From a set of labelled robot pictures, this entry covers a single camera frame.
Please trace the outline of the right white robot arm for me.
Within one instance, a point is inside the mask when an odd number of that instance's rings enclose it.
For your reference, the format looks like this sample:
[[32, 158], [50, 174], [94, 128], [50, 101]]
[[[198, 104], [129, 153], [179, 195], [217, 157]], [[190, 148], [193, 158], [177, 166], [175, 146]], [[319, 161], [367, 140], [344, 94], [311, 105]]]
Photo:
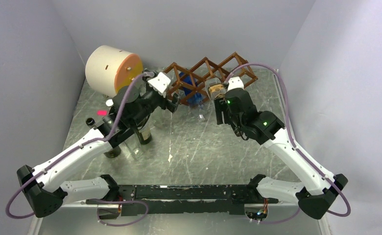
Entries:
[[214, 96], [212, 101], [218, 124], [229, 124], [237, 136], [272, 151], [300, 180], [293, 183], [258, 175], [249, 183], [247, 195], [252, 202], [266, 198], [295, 203], [303, 213], [319, 220], [326, 213], [335, 214], [330, 207], [340, 196], [347, 212], [337, 216], [350, 214], [351, 206], [342, 193], [348, 179], [319, 164], [297, 144], [290, 129], [273, 112], [257, 110], [248, 91], [234, 88]]

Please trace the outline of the brown wooden wine rack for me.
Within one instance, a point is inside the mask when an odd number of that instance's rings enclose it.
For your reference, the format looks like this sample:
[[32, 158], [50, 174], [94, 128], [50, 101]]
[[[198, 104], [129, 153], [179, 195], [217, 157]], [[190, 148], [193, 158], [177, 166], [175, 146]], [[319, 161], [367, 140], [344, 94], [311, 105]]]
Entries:
[[207, 57], [191, 68], [185, 68], [173, 62], [163, 70], [172, 78], [167, 96], [172, 100], [174, 94], [179, 94], [180, 104], [196, 107], [210, 100], [205, 88], [207, 79], [218, 77], [223, 82], [233, 69], [247, 63], [248, 61], [236, 52], [218, 64]]

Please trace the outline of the clear bottle black gold cap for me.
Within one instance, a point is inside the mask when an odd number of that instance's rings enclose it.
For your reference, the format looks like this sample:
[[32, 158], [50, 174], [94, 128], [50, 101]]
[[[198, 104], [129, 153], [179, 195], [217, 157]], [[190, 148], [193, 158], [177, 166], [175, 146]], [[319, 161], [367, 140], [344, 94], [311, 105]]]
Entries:
[[226, 89], [218, 77], [210, 78], [205, 81], [205, 88], [211, 101], [224, 98]]

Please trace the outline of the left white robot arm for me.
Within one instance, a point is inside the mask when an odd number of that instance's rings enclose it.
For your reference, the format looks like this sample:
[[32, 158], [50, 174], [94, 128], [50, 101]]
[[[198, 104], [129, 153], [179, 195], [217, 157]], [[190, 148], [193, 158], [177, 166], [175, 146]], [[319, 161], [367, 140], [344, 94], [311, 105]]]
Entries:
[[35, 167], [24, 165], [17, 171], [20, 191], [30, 204], [33, 215], [51, 215], [62, 205], [90, 199], [111, 204], [120, 199], [119, 185], [108, 174], [90, 180], [70, 181], [77, 169], [99, 155], [115, 157], [119, 145], [132, 135], [139, 135], [150, 115], [157, 109], [175, 112], [179, 96], [166, 88], [146, 85], [145, 93], [123, 87], [110, 101], [110, 109], [100, 122], [86, 119], [90, 130], [80, 140], [52, 159]]

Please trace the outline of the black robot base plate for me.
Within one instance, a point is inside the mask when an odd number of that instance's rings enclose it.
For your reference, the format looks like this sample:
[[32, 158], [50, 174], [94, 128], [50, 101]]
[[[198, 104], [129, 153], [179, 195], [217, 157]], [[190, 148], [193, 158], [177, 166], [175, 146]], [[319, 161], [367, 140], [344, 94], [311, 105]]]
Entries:
[[120, 216], [217, 212], [244, 215], [249, 205], [278, 202], [261, 197], [248, 185], [119, 185], [102, 201], [124, 202]]

